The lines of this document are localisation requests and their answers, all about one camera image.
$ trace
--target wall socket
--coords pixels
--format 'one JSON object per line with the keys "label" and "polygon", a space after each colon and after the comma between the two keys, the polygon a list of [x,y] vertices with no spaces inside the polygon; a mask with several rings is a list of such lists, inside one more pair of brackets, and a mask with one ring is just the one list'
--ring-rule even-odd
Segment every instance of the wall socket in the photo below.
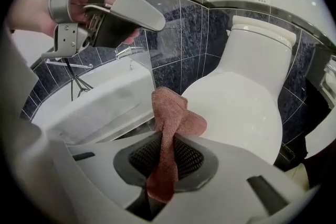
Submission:
{"label": "wall socket", "polygon": [[269,5],[269,0],[254,0],[255,2]]}

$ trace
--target white bathtub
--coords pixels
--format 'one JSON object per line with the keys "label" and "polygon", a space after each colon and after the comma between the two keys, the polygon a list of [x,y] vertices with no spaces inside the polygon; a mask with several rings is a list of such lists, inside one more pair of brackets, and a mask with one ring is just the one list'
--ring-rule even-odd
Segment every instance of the white bathtub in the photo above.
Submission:
{"label": "white bathtub", "polygon": [[77,98],[74,82],[40,106],[33,123],[65,143],[86,144],[113,140],[153,117],[152,74],[129,57],[107,63],[80,77],[93,89]]}

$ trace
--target white toilet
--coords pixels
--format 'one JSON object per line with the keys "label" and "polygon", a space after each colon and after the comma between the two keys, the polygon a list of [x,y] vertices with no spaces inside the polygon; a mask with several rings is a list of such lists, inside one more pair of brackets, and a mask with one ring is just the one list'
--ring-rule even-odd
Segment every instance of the white toilet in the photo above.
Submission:
{"label": "white toilet", "polygon": [[281,27],[234,16],[218,67],[183,96],[207,120],[201,136],[245,148],[274,164],[282,140],[278,96],[296,35]]}

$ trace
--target tiled wall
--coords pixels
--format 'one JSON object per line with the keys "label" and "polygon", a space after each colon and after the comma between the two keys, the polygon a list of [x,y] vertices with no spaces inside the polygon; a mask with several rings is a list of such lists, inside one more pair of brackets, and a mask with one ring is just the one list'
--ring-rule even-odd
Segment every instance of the tiled wall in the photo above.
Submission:
{"label": "tiled wall", "polygon": [[[305,79],[313,47],[319,44],[313,36],[291,23],[263,13],[242,9],[208,9],[189,0],[146,1],[162,12],[166,26],[159,33],[141,30],[135,45],[148,49],[156,87],[166,86],[179,94],[217,67],[228,39],[226,30],[231,29],[234,15],[270,22],[295,33],[297,42],[292,49],[289,72],[278,99],[283,144],[298,137],[307,130],[307,126],[314,128],[309,122],[316,118],[316,107],[310,107],[307,98],[319,93],[309,87]],[[72,58],[71,62],[80,65],[92,63],[97,67],[114,57],[113,49],[88,48]],[[70,80],[64,67],[47,66],[42,62],[34,71],[40,80],[24,107],[25,117],[31,117],[41,101]],[[85,71],[76,69],[75,72],[81,74]]]}

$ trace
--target pink cloth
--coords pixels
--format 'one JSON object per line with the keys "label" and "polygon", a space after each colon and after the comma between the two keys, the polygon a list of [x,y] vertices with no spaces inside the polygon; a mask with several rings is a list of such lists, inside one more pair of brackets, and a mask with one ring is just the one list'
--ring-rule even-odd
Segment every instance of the pink cloth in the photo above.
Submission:
{"label": "pink cloth", "polygon": [[160,162],[146,182],[150,197],[167,203],[174,194],[174,182],[178,181],[174,160],[173,136],[190,134],[200,136],[206,130],[206,120],[187,109],[188,101],[166,87],[152,93],[155,130],[162,132]]}

